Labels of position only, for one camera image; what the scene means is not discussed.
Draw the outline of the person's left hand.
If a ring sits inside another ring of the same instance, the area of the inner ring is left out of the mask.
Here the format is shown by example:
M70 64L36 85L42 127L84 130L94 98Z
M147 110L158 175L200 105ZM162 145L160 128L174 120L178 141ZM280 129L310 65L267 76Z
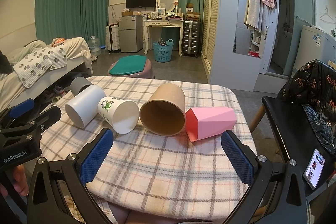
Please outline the person's left hand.
M23 164L8 169L6 174L11 178L14 189L20 196L25 197L29 192L29 185L25 173L25 166Z

